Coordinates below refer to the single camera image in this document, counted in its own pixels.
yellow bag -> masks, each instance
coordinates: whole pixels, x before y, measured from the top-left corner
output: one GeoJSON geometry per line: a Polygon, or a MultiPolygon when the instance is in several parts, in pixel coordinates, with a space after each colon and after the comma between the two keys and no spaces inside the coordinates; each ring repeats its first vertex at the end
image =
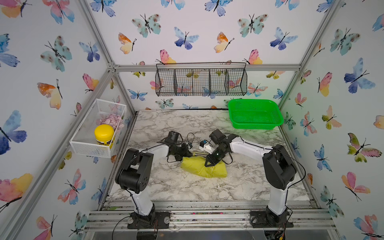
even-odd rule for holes
{"type": "Polygon", "coordinates": [[[205,167],[205,158],[201,156],[195,157],[183,157],[181,162],[181,168],[192,174],[201,176],[201,177],[227,177],[227,169],[223,161],[220,161],[216,166],[205,167]]]}

white mesh basket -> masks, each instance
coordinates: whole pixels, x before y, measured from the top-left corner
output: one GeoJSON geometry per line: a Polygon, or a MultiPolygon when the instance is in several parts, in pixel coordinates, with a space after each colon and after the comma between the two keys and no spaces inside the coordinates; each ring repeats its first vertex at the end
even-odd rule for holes
{"type": "Polygon", "coordinates": [[[113,134],[112,139],[114,139],[114,141],[112,148],[99,145],[96,141],[94,131],[95,128],[100,125],[101,120],[107,118],[109,114],[116,114],[124,117],[126,110],[127,106],[124,104],[96,99],[70,140],[74,152],[95,157],[111,157],[120,131],[116,130],[113,134]]]}

marble surface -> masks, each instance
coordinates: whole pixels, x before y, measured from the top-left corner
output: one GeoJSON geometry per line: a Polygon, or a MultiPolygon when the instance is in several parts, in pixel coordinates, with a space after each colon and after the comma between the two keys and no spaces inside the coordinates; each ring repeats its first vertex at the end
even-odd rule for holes
{"type": "MultiPolygon", "coordinates": [[[[209,134],[219,129],[222,133],[234,133],[243,139],[263,145],[281,144],[286,147],[278,127],[273,130],[235,129],[228,110],[143,110],[133,128],[128,148],[143,149],[156,145],[169,131],[179,132],[184,140],[187,134],[195,134],[191,151],[199,151],[201,140],[210,140],[209,134]]],[[[260,160],[240,154],[232,154],[233,163],[226,165],[226,178],[204,178],[180,168],[180,162],[167,163],[161,158],[152,164],[147,186],[152,200],[269,200],[270,184],[260,160]]],[[[229,156],[224,158],[231,162],[229,156]]],[[[295,181],[300,179],[296,174],[295,181]]],[[[126,191],[113,184],[107,200],[129,200],[126,191]]],[[[302,183],[291,187],[288,200],[309,200],[302,183]]]]}

black wire basket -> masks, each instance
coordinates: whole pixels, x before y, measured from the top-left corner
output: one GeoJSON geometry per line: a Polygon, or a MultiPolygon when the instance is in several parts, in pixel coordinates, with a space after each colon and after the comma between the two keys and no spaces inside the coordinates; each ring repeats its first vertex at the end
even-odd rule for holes
{"type": "Polygon", "coordinates": [[[157,96],[244,96],[244,63],[156,64],[157,96]]]}

green basket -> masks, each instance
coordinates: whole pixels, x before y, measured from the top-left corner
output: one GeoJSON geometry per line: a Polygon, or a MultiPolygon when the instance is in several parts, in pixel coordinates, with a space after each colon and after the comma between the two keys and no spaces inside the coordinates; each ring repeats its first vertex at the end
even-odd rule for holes
{"type": "Polygon", "coordinates": [[[274,101],[233,99],[228,103],[229,118],[237,129],[266,129],[280,126],[284,118],[274,101]]]}

